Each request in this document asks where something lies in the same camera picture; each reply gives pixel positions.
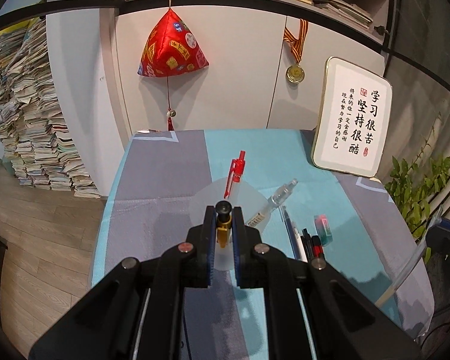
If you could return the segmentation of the slim white pen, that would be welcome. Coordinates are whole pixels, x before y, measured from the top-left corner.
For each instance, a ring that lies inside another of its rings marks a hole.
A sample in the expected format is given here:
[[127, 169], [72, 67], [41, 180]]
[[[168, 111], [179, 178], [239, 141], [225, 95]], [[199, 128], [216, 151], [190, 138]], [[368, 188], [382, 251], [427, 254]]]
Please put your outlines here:
[[295, 224], [295, 222], [292, 222], [292, 230], [293, 230], [293, 234], [295, 236], [296, 239], [296, 243], [297, 243], [297, 249], [298, 249], [298, 255], [300, 257], [300, 260], [307, 263], [308, 262], [308, 258], [306, 257], [306, 252], [305, 252], [305, 248], [304, 245], [302, 243], [302, 238], [297, 230], [297, 225]]

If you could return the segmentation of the teal pink eraser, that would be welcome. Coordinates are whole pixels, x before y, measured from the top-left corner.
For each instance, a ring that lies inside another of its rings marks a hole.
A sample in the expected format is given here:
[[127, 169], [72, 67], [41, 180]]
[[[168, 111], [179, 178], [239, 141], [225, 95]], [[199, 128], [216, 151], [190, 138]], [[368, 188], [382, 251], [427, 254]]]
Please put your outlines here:
[[317, 235], [323, 240], [332, 239], [332, 231], [325, 214], [319, 214], [314, 217], [314, 225]]

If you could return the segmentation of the blue translucent pen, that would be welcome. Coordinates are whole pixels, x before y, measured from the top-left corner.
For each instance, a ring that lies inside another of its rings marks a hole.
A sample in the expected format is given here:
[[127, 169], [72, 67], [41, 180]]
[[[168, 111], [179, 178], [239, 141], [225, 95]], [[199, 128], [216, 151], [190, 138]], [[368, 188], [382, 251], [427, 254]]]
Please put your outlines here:
[[291, 221], [291, 218], [289, 216], [288, 211], [286, 210], [286, 207], [282, 205], [280, 207], [280, 214], [283, 219], [284, 226], [286, 228], [286, 231], [289, 236], [292, 252], [294, 255], [294, 258], [297, 260], [302, 261], [302, 252], [300, 250], [300, 244], [299, 244], [299, 238], [300, 236], [296, 236], [296, 232], [294, 230], [293, 223]]

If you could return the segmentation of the black pen yellow band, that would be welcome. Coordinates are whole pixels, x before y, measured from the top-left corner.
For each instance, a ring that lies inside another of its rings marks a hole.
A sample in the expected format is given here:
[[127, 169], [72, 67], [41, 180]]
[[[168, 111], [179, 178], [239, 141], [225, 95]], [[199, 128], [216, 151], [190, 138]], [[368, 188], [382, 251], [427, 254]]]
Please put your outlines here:
[[230, 240], [232, 230], [232, 205], [229, 201], [220, 201], [215, 206], [216, 218], [216, 240], [224, 249]]

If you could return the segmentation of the frosted translucent pen cup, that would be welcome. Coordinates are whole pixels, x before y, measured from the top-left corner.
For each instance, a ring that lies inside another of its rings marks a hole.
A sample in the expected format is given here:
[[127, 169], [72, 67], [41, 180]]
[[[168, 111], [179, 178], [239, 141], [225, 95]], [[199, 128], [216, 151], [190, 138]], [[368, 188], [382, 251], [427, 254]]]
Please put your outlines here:
[[237, 206], [241, 208], [246, 224], [267, 203], [266, 198], [245, 181], [233, 186], [232, 196], [225, 198], [226, 183], [226, 178], [212, 182], [194, 195], [189, 203], [189, 216], [193, 226], [203, 222], [207, 206], [215, 209], [214, 269], [222, 272], [234, 267], [232, 209]]

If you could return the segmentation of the clear gel pen grey grip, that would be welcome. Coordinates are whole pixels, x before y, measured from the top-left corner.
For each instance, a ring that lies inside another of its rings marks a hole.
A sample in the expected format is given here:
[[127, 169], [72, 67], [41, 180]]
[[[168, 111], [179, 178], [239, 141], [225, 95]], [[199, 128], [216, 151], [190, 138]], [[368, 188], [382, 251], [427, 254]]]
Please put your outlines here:
[[284, 202], [293, 193], [297, 186], [298, 180], [292, 179], [289, 183], [281, 185], [274, 193], [268, 197], [265, 205], [259, 209], [250, 219], [245, 223], [247, 226], [257, 228], [261, 222], [269, 218], [272, 212], [284, 204]]

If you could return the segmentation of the red retractable pen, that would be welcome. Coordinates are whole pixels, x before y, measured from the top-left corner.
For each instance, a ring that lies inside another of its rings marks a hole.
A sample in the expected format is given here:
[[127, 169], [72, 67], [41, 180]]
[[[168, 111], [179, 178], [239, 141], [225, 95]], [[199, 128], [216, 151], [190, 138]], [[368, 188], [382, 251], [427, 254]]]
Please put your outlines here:
[[241, 177], [245, 171], [245, 155], [246, 152], [241, 150], [239, 156], [232, 159], [229, 167], [223, 198], [230, 202], [238, 194]]

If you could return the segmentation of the green potted plant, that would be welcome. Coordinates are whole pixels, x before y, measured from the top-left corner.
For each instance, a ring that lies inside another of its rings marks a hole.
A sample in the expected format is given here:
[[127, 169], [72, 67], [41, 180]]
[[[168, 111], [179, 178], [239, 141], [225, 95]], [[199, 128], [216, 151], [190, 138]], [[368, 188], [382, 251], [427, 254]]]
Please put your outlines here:
[[414, 159], [392, 158], [393, 168], [385, 184], [385, 190], [415, 242], [421, 242], [425, 237], [433, 212], [430, 200], [445, 188], [450, 179], [450, 156], [432, 155], [440, 124], [439, 119], [434, 122]]

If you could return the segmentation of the teal grey table cloth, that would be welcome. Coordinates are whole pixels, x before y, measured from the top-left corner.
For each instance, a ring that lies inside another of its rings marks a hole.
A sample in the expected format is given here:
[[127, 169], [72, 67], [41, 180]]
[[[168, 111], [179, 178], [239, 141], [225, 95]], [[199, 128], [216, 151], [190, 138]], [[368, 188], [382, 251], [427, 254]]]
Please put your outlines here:
[[[125, 257], [148, 260], [185, 240], [207, 206], [224, 197], [232, 160], [245, 152], [234, 206], [264, 242], [295, 257], [283, 221], [311, 236], [328, 221], [325, 258], [376, 301], [396, 279], [416, 244], [381, 183], [321, 170], [311, 163], [313, 133], [283, 129], [140, 131], [130, 139], [105, 205], [91, 285]], [[186, 290], [182, 359], [268, 359], [263, 293], [234, 278], [232, 245], [216, 245], [210, 289]], [[381, 310], [412, 339], [430, 325], [434, 298], [419, 262]]]

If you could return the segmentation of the framed calligraphy sign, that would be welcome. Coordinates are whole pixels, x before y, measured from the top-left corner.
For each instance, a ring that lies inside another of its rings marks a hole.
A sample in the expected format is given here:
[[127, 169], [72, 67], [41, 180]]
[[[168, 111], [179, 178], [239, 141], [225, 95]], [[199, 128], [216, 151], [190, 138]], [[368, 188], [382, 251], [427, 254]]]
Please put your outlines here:
[[342, 58], [327, 60], [314, 166], [372, 178], [388, 133], [393, 87], [383, 77]]

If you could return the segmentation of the stack of books and papers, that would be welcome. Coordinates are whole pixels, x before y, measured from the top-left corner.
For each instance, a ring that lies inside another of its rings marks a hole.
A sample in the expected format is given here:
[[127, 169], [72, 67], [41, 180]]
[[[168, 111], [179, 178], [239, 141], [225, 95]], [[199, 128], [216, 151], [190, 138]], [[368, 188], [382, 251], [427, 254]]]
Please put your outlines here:
[[21, 185], [100, 197], [58, 101], [44, 19], [0, 31], [0, 141]]

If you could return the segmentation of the gold medal striped ribbon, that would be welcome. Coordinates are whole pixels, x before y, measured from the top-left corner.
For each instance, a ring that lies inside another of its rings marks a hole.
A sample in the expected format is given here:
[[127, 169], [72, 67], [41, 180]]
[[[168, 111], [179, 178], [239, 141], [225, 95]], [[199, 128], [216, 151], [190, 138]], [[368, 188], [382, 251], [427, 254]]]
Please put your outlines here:
[[305, 39], [309, 30], [309, 22], [300, 19], [300, 27], [297, 36], [285, 28], [283, 32], [283, 40], [289, 45], [290, 53], [293, 57], [294, 64], [286, 70], [286, 78], [290, 84], [298, 85], [305, 80], [305, 70], [301, 66]]

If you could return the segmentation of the red hanging zongzi ornament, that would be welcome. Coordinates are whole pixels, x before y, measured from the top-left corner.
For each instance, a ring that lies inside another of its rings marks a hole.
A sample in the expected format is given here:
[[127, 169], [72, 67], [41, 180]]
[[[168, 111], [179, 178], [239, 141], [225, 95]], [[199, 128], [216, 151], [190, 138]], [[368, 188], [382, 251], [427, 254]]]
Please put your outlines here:
[[176, 116], [171, 106], [169, 78], [208, 66], [209, 61], [190, 28], [169, 8], [150, 32], [137, 71], [141, 77], [166, 78], [168, 131], [175, 130], [173, 119]]

